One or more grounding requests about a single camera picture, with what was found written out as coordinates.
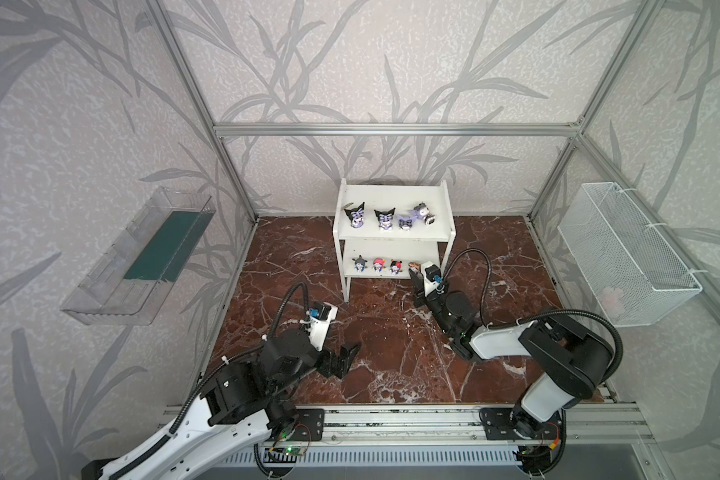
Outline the red black blue toy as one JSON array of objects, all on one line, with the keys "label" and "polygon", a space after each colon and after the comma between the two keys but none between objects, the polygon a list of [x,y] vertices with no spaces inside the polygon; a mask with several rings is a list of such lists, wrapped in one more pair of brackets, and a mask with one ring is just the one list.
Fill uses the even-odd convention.
[{"label": "red black blue toy", "polygon": [[402,271],[402,261],[401,260],[391,260],[390,261],[390,272],[394,275],[400,274]]}]

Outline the pink red blue toy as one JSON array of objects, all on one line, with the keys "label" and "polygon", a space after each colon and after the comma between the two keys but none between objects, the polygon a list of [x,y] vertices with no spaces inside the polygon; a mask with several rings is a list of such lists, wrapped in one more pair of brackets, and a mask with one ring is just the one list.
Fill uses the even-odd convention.
[{"label": "pink red blue toy", "polygon": [[386,259],[376,258],[373,263],[373,268],[376,273],[383,273],[388,269],[388,262]]}]

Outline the purple winged figure toy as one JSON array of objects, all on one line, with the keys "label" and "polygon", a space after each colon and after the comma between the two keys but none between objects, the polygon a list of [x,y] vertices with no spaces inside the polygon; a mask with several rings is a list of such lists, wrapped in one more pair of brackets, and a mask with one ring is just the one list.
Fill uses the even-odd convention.
[{"label": "purple winged figure toy", "polygon": [[398,215],[397,216],[398,227],[402,231],[410,231],[416,221],[414,216],[409,215]]}]

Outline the grey blue penguin toy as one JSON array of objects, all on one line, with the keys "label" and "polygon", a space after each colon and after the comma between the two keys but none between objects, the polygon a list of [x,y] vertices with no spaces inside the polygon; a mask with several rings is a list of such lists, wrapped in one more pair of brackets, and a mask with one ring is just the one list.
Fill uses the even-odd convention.
[{"label": "grey blue penguin toy", "polygon": [[353,259],[354,269],[357,272],[364,272],[367,268],[368,260],[363,258],[361,255],[358,255],[356,258]]}]

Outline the purple hat figure toy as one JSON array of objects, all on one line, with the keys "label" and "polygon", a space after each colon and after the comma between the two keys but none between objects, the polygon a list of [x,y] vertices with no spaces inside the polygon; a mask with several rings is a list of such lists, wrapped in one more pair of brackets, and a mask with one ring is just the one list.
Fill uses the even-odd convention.
[{"label": "purple hat figure toy", "polygon": [[420,202],[414,206],[411,210],[411,215],[415,221],[420,221],[425,225],[432,225],[436,220],[436,216],[424,202]]}]

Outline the black purple figure toy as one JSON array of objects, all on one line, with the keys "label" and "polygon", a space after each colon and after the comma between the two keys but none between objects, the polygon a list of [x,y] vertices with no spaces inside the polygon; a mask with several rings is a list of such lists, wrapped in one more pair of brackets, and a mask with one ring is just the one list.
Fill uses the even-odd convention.
[{"label": "black purple figure toy", "polygon": [[350,202],[343,207],[343,211],[347,216],[350,227],[359,229],[364,225],[365,203]]},{"label": "black purple figure toy", "polygon": [[378,227],[381,231],[389,231],[392,229],[395,212],[395,208],[391,208],[388,210],[374,210],[374,214],[378,222]]}]

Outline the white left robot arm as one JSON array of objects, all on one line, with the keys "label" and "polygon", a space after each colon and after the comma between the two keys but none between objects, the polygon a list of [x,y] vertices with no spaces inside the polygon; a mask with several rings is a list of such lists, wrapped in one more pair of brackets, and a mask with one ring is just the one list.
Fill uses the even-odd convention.
[{"label": "white left robot arm", "polygon": [[93,460],[84,479],[194,479],[224,458],[294,426],[289,389],[317,372],[338,379],[360,344],[338,352],[324,342],[336,306],[312,302],[306,283],[293,284],[261,342],[221,363],[194,387],[177,416],[130,452]]}]

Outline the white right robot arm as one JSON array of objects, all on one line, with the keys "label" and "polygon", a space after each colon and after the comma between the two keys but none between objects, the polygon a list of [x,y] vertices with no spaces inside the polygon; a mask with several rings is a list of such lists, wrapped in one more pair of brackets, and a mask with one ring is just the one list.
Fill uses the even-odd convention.
[{"label": "white right robot arm", "polygon": [[408,272],[414,305],[430,311],[458,357],[470,362],[528,357],[541,368],[541,376],[507,415],[508,427],[523,439],[536,438],[551,419],[592,398],[621,365],[623,340],[598,314],[551,309],[513,323],[489,324],[483,305],[474,308],[464,292],[450,288],[450,269],[410,263]]}]

